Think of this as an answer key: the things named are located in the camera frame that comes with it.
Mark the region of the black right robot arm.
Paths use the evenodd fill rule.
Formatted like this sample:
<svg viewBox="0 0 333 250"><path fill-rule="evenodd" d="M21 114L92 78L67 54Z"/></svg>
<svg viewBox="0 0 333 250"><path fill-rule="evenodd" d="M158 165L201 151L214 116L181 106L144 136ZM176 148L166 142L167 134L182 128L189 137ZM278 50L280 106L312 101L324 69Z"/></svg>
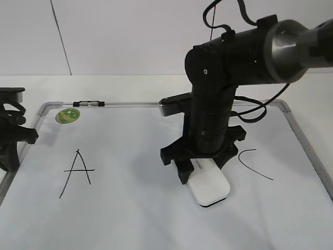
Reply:
<svg viewBox="0 0 333 250"><path fill-rule="evenodd" d="M192 159L211 158L223 167L246 132L229 126L241 85L291 84L311 68L332 66L332 21L308 29L295 20L261 18L254 29L229 30L212 41L194 46L185 57L190 93L160 101L164 116L184 114L183 134L164 147L165 165L175 163L182 184L194 171Z"/></svg>

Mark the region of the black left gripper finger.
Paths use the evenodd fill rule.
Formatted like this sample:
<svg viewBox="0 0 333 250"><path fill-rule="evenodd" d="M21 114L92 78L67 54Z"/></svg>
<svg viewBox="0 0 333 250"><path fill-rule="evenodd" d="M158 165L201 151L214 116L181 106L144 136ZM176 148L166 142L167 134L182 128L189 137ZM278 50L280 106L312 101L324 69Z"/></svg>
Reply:
<svg viewBox="0 0 333 250"><path fill-rule="evenodd" d="M17 171L19 167L17 142L1 145L1 169L4 171Z"/></svg>
<svg viewBox="0 0 333 250"><path fill-rule="evenodd" d="M14 127L14 138L16 142L27 142L28 144L34 144L39 135L34 128L25 128L22 126Z"/></svg>

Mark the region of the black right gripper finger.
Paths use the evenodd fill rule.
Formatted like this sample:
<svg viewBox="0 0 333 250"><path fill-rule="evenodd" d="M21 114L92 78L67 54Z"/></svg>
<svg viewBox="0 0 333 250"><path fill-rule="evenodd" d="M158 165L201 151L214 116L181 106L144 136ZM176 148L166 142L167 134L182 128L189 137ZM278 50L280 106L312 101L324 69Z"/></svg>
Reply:
<svg viewBox="0 0 333 250"><path fill-rule="evenodd" d="M175 159L175 165L177 167L177 174L181 184L186 184L190 174L194 171L194 167L190 159Z"/></svg>
<svg viewBox="0 0 333 250"><path fill-rule="evenodd" d="M216 163L216 165L218 166L218 168L222 169L224 167L224 165L235 156L236 156L236 154L233 154L233 153L223 154L222 156L216 157L213 160Z"/></svg>

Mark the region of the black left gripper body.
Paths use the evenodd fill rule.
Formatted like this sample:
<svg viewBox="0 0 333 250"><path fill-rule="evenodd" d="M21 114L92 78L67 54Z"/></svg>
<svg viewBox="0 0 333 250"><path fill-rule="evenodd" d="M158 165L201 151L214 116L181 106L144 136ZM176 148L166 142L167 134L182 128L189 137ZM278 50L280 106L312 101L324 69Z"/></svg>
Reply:
<svg viewBox="0 0 333 250"><path fill-rule="evenodd" d="M1 142L22 141L26 109L19 103L1 103Z"/></svg>

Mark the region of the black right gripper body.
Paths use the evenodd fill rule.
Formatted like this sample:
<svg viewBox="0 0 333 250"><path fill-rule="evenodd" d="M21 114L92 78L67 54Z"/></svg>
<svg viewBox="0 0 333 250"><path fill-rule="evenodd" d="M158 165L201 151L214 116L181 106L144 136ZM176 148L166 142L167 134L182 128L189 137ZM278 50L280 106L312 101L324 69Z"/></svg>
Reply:
<svg viewBox="0 0 333 250"><path fill-rule="evenodd" d="M182 136L169 146L161 149L161 159L164 165L168 165L175 159L199 159L222 156L223 154L238 154L236 141L243 141L246 131L241 126L227 127L225 134Z"/></svg>

